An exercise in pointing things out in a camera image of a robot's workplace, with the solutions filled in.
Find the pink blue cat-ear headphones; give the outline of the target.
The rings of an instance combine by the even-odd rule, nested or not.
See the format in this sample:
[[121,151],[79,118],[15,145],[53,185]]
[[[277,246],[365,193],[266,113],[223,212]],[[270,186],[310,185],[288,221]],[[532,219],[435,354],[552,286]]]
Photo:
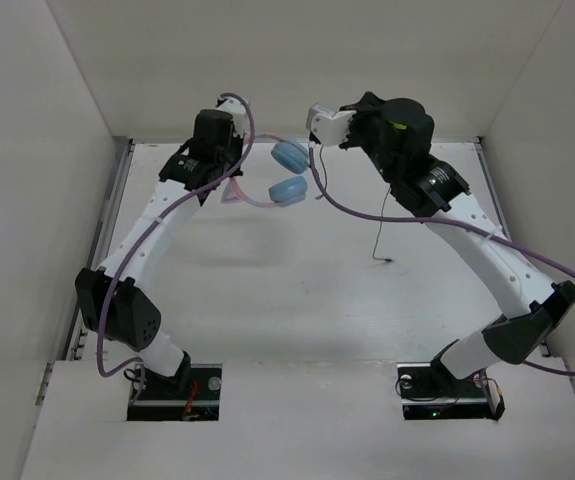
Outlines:
[[252,166],[260,173],[232,176],[221,195],[222,204],[247,204],[261,209],[285,208],[308,194],[305,174],[309,169],[305,146],[295,138],[261,132],[254,143]]

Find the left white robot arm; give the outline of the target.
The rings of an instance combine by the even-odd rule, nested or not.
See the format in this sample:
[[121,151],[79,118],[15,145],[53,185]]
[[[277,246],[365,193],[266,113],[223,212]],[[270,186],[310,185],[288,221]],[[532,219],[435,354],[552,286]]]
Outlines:
[[231,176],[243,156],[248,113],[234,99],[195,118],[192,137],[164,164],[153,194],[118,247],[96,269],[84,268],[75,289],[84,325],[97,341],[134,352],[168,396],[184,394],[191,359],[162,330],[162,314],[147,292],[173,235]]

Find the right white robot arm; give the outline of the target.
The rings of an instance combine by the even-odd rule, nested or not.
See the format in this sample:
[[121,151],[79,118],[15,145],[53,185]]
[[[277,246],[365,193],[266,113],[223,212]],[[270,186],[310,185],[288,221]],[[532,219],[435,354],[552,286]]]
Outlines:
[[575,304],[575,284],[555,282],[506,246],[506,237],[495,230],[469,184],[432,155],[434,120],[420,103],[383,100],[367,92],[346,109],[352,116],[341,148],[365,152],[394,199],[453,248],[500,309],[496,320],[431,360],[432,386],[451,394],[496,363],[522,363]]

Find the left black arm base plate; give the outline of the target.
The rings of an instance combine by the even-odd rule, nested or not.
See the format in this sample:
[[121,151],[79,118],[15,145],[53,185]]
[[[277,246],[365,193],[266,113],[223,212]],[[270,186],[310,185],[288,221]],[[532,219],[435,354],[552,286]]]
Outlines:
[[187,387],[174,391],[145,369],[127,369],[131,383],[126,419],[130,422],[205,422],[219,419],[221,364],[193,365]]

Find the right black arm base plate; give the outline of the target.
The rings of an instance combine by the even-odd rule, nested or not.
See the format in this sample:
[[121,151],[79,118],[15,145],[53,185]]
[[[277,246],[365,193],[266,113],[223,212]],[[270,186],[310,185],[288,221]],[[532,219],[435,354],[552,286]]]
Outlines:
[[485,370],[442,383],[433,376],[429,363],[401,363],[395,391],[407,421],[498,421],[506,409],[501,388]]

